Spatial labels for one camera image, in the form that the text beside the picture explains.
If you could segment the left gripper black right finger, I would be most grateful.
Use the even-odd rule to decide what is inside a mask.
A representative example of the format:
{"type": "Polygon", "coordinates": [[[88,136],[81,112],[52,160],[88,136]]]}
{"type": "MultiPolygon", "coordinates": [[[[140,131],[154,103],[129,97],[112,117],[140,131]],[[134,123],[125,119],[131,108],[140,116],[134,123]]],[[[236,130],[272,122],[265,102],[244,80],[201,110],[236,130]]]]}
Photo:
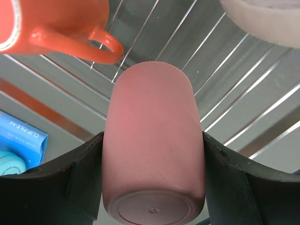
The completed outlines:
{"type": "Polygon", "coordinates": [[[253,161],[203,132],[212,225],[298,225],[300,172],[253,161]]]}

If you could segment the pink plastic cup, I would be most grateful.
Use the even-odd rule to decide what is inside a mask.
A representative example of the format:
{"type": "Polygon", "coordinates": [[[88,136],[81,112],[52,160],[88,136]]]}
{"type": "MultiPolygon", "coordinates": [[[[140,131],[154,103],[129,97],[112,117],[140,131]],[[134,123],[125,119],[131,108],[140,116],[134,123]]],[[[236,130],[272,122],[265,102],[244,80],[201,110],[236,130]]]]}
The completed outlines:
{"type": "Polygon", "coordinates": [[[117,79],[102,151],[106,212],[124,225],[185,225],[205,201],[200,117],[186,75],[160,61],[117,79]]]}

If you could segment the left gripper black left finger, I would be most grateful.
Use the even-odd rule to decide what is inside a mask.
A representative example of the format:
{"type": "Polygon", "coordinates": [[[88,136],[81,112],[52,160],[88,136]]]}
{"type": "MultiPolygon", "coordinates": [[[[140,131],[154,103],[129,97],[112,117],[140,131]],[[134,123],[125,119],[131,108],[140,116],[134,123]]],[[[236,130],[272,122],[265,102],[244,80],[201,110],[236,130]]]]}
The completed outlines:
{"type": "Polygon", "coordinates": [[[91,225],[101,200],[104,133],[22,174],[0,178],[2,225],[91,225]]]}

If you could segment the white plate blue rim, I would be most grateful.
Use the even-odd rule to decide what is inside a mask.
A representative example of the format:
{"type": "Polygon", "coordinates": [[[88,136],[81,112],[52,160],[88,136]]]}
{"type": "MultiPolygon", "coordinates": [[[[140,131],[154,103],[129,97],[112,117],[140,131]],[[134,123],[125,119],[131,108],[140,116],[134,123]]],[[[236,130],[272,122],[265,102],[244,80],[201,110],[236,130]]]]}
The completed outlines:
{"type": "Polygon", "coordinates": [[[298,0],[221,0],[220,4],[228,17],[250,35],[299,49],[298,0]]]}

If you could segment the chrome wire dish rack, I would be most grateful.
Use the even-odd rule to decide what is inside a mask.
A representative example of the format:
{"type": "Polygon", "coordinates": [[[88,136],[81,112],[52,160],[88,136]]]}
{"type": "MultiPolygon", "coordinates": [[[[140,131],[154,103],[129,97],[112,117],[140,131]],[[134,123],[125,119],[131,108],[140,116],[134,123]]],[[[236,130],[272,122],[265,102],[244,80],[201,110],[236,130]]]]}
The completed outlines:
{"type": "Polygon", "coordinates": [[[113,85],[130,66],[164,61],[189,78],[201,124],[255,160],[300,158],[300,52],[237,27],[217,0],[112,0],[115,65],[61,53],[0,57],[0,96],[79,141],[104,130],[113,85]]]}

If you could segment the orange ceramic mug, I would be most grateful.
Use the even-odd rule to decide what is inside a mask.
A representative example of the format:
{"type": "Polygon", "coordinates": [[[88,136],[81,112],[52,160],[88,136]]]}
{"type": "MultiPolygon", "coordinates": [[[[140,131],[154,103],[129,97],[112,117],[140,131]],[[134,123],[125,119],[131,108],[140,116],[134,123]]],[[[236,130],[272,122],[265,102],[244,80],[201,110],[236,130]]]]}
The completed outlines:
{"type": "Polygon", "coordinates": [[[122,44],[105,30],[106,0],[2,0],[0,52],[60,52],[101,64],[117,63],[122,44]]]}

